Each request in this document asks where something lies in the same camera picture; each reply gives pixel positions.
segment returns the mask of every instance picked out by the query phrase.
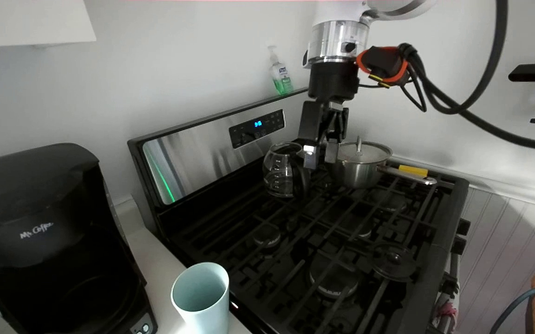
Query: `white mug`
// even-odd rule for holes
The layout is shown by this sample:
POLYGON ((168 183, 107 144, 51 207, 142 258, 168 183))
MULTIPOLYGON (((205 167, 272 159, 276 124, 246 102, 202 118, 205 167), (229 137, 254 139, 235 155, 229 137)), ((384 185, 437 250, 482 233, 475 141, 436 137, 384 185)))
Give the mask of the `white mug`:
POLYGON ((185 321, 187 332, 228 332, 228 272, 213 261, 183 269, 170 287, 170 302, 185 321))

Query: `gas stove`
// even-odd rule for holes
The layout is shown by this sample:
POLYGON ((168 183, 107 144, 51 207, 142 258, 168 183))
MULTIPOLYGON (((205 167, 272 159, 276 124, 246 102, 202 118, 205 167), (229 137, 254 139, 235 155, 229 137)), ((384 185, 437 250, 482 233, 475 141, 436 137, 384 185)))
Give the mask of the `gas stove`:
MULTIPOLYGON (((226 124, 231 139, 237 122, 226 124)), ((168 139, 183 131, 129 142, 159 239, 185 265, 226 267, 229 309, 252 332, 434 332, 465 180, 428 172, 436 181, 421 183, 382 174, 372 187, 346 189, 322 165, 306 193, 283 200, 268 196, 257 152, 187 193, 170 157, 177 141, 168 139)))

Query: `stove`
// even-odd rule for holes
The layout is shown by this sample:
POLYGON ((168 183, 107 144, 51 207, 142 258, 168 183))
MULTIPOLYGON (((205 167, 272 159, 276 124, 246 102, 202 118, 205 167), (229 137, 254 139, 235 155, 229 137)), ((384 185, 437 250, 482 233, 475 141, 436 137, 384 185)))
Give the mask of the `stove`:
MULTIPOLYGON (((192 167, 185 174, 177 168, 174 142, 187 133, 205 133, 200 128, 222 122, 231 146, 222 152, 235 152, 231 128, 265 124, 265 115, 293 115, 278 109, 296 105, 293 100, 302 96, 129 141, 159 239, 185 265, 226 267, 229 309, 252 332, 434 332, 430 322, 454 250, 465 180, 428 172, 436 180, 430 185, 382 174, 372 187, 346 189, 320 165, 304 194, 283 200, 268 196, 261 181, 263 150, 231 159, 237 161, 231 170, 216 170, 196 187, 192 167)), ((276 131, 246 133, 252 139, 242 146, 268 148, 272 142, 255 141, 274 141, 276 131)))

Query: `countertop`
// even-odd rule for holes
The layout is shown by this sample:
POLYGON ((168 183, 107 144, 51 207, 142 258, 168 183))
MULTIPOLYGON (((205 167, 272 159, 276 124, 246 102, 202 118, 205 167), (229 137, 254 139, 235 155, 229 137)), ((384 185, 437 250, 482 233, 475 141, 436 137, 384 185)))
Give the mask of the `countertop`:
MULTIPOLYGON (((170 304, 170 284, 183 265, 148 232, 131 198, 114 204, 114 213, 122 235, 146 280, 146 293, 157 321, 157 334, 185 334, 183 321, 170 304)), ((248 330, 229 313, 229 334, 246 334, 248 330)), ((0 334, 14 330, 0 317, 0 334)))

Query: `black coffee maker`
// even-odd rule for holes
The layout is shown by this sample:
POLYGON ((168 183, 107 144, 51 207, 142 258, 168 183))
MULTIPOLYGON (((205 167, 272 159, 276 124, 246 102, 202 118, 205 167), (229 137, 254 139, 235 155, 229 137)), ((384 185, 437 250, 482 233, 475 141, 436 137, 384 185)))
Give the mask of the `black coffee maker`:
POLYGON ((77 144, 0 157, 0 313, 20 334, 150 334, 144 280, 77 144))

